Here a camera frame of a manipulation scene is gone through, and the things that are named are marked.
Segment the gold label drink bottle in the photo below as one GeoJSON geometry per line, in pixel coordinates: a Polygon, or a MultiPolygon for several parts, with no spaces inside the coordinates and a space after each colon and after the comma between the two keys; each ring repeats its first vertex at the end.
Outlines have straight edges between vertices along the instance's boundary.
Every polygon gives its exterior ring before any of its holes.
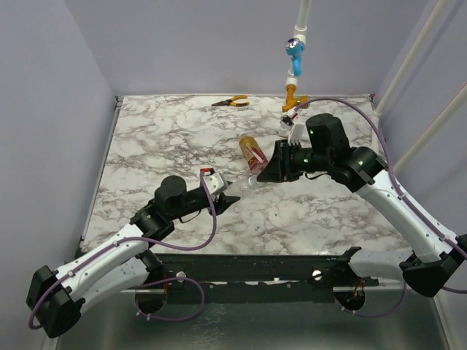
{"type": "Polygon", "coordinates": [[[239,140],[239,147],[253,174],[259,174],[268,165],[268,158],[254,137],[242,134],[239,140]]]}

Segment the clear plastic bottle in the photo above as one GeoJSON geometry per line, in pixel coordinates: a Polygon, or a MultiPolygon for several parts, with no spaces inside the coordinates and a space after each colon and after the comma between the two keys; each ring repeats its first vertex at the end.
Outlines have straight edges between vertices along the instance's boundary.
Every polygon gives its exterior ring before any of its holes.
{"type": "Polygon", "coordinates": [[[265,186],[265,183],[258,181],[257,176],[244,176],[230,184],[225,193],[229,195],[240,195],[265,186]]]}

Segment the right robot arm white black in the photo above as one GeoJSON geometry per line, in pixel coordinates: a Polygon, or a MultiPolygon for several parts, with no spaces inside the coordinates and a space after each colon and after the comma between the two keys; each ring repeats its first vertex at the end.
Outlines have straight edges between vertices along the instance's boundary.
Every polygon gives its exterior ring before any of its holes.
{"type": "Polygon", "coordinates": [[[311,145],[303,148],[278,140],[259,182],[294,182],[306,173],[323,172],[370,203],[405,238],[411,249],[378,252],[347,250],[336,266],[346,286],[360,278],[382,277],[406,282],[415,292],[433,297],[465,260],[466,237],[435,220],[410,195],[391,182],[386,162],[368,147],[350,146],[341,120],[317,114],[306,123],[311,145]]]}

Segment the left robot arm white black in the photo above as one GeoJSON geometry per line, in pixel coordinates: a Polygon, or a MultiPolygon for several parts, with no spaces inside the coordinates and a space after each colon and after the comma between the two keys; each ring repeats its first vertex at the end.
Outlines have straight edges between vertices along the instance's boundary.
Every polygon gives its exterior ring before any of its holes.
{"type": "Polygon", "coordinates": [[[182,177],[166,177],[153,199],[111,238],[65,265],[35,271],[26,298],[29,328],[56,338],[116,292],[172,282],[151,247],[169,246],[164,238],[174,231],[175,220],[204,209],[216,218],[240,199],[225,194],[231,183],[213,169],[201,170],[199,178],[200,185],[188,190],[182,177]]]}

